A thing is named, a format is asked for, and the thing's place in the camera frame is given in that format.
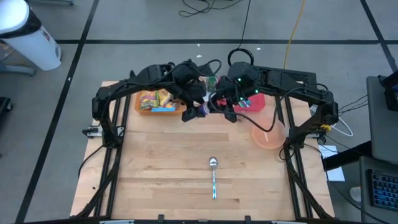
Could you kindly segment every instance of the metal spoon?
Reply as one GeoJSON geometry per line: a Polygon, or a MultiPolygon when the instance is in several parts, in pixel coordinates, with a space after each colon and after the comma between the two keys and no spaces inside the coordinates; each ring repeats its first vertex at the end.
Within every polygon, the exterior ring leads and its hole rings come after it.
{"type": "Polygon", "coordinates": [[[209,166],[213,169],[213,199],[217,199],[216,192],[216,167],[218,165],[217,158],[212,156],[209,160],[209,166]]]}

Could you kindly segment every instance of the keyboard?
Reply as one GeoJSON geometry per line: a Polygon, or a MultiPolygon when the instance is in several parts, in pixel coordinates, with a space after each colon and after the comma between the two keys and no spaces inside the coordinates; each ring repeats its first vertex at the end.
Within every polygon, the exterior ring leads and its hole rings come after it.
{"type": "Polygon", "coordinates": [[[371,205],[398,211],[398,177],[368,170],[371,205]]]}

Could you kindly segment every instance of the wooden table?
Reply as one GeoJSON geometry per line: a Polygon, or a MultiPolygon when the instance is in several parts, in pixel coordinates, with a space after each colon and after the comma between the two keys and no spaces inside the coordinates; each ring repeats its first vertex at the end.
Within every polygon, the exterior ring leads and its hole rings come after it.
{"type": "MultiPolygon", "coordinates": [[[[264,97],[266,107],[260,113],[248,113],[254,120],[274,112],[274,97],[264,97]]],[[[127,119],[112,218],[157,219],[164,214],[169,220],[243,220],[245,215],[252,220],[295,219],[286,164],[278,157],[280,149],[257,146],[249,121],[233,124],[222,114],[211,114],[183,123],[180,116],[140,115],[134,102],[135,95],[127,119]],[[211,199],[210,156],[219,162],[216,200],[211,199]]],[[[308,104],[295,99],[291,102],[295,123],[300,125],[310,117],[308,104]]],[[[282,107],[288,121],[285,105],[282,107]]],[[[85,156],[101,143],[101,138],[89,139],[85,156]]],[[[316,140],[307,139],[306,143],[318,147],[316,140]]],[[[308,189],[334,215],[319,152],[310,147],[301,152],[308,189]]],[[[102,150],[82,169],[71,215],[80,212],[98,188],[104,155],[102,150]]]]}

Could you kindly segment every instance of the gray floor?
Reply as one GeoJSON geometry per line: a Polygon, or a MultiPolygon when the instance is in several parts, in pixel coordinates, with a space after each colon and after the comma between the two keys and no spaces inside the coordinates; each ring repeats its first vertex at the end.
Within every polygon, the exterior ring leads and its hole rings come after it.
{"type": "MultiPolygon", "coordinates": [[[[398,2],[367,0],[376,22],[388,40],[398,39],[398,2]]],[[[58,40],[80,39],[93,0],[75,0],[75,6],[31,4],[50,34],[58,40]]],[[[220,7],[227,1],[217,1],[220,7]]],[[[178,0],[100,0],[88,39],[240,39],[248,1],[223,11],[180,17],[187,8],[178,0]]],[[[300,1],[252,0],[245,39],[288,39],[300,9],[300,1]]],[[[295,39],[377,40],[360,1],[308,0],[295,39]]],[[[81,134],[91,121],[91,98],[104,80],[126,78],[130,69],[139,71],[154,64],[176,63],[192,58],[205,63],[213,58],[223,62],[236,44],[86,44],[61,113],[26,221],[67,218],[83,160],[86,138],[81,134]]],[[[257,65],[282,67],[285,45],[249,44],[257,65]]],[[[35,77],[0,74],[0,95],[11,97],[14,110],[0,130],[0,223],[15,221],[26,187],[52,120],[65,77],[77,45],[63,44],[61,67],[35,77]]],[[[389,45],[398,57],[398,45],[389,45]]],[[[236,55],[233,60],[245,60],[236,55]]],[[[15,55],[13,60],[25,60],[15,55]]],[[[292,45],[288,66],[292,70],[317,73],[335,100],[344,105],[366,94],[365,78],[392,73],[382,48],[377,45],[292,45]]],[[[368,112],[346,113],[343,119],[354,132],[349,138],[331,136],[355,146],[369,136],[368,112]]],[[[345,194],[359,185],[358,164],[343,168],[346,182],[335,183],[345,194]]],[[[336,216],[360,221],[359,212],[330,188],[336,216]]]]}

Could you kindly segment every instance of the orange tray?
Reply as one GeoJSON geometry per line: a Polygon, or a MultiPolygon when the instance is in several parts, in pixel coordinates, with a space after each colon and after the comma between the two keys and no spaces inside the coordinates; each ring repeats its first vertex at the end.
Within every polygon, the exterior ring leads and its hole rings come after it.
{"type": "Polygon", "coordinates": [[[161,111],[161,112],[152,112],[151,110],[140,110],[139,109],[139,96],[141,95],[141,92],[136,93],[136,102],[134,104],[134,109],[140,114],[145,114],[145,115],[179,115],[184,112],[187,107],[180,105],[175,111],[161,111]]]}

